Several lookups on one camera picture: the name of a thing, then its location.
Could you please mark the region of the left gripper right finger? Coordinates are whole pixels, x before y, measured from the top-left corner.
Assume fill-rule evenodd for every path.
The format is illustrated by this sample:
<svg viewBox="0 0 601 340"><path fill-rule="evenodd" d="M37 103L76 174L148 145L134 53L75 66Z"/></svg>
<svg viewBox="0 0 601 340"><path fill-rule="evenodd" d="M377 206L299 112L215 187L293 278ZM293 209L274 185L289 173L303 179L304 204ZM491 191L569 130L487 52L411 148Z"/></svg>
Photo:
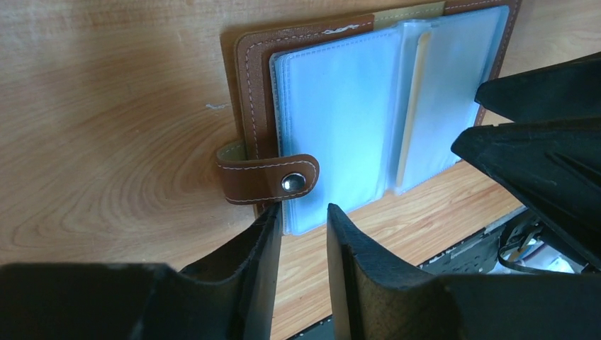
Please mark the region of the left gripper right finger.
<svg viewBox="0 0 601 340"><path fill-rule="evenodd" d="M327 208L336 339L599 339L600 276L435 276Z"/></svg>

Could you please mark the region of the brown leather card holder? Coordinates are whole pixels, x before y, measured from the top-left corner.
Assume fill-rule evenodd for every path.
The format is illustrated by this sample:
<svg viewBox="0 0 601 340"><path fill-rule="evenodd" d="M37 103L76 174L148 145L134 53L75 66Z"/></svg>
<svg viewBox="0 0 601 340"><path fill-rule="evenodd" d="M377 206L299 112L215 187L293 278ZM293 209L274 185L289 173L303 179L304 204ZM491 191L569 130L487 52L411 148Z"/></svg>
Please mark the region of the brown leather card holder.
<svg viewBox="0 0 601 340"><path fill-rule="evenodd" d="M281 206L301 235L452 167L480 125L519 1L433 1L245 33L234 46L242 139L218 152L229 203Z"/></svg>

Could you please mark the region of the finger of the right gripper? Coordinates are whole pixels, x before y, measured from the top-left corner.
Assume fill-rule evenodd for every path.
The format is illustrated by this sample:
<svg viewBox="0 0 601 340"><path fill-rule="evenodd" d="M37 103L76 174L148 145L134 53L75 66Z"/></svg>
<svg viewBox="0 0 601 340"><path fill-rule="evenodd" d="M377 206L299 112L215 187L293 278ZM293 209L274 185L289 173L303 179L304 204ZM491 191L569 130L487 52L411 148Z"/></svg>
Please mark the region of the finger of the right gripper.
<svg viewBox="0 0 601 340"><path fill-rule="evenodd" d="M600 267L599 118L471 127L451 150Z"/></svg>
<svg viewBox="0 0 601 340"><path fill-rule="evenodd" d="M600 116L600 53L481 84L475 102L516 123Z"/></svg>

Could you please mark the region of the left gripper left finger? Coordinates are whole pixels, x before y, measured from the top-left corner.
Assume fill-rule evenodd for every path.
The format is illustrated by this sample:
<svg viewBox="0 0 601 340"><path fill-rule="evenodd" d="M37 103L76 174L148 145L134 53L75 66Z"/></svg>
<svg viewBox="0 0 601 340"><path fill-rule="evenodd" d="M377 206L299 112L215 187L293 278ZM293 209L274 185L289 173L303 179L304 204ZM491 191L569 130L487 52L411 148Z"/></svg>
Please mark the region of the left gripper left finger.
<svg viewBox="0 0 601 340"><path fill-rule="evenodd" d="M165 263L1 267L2 339L268 339L281 207L175 270Z"/></svg>

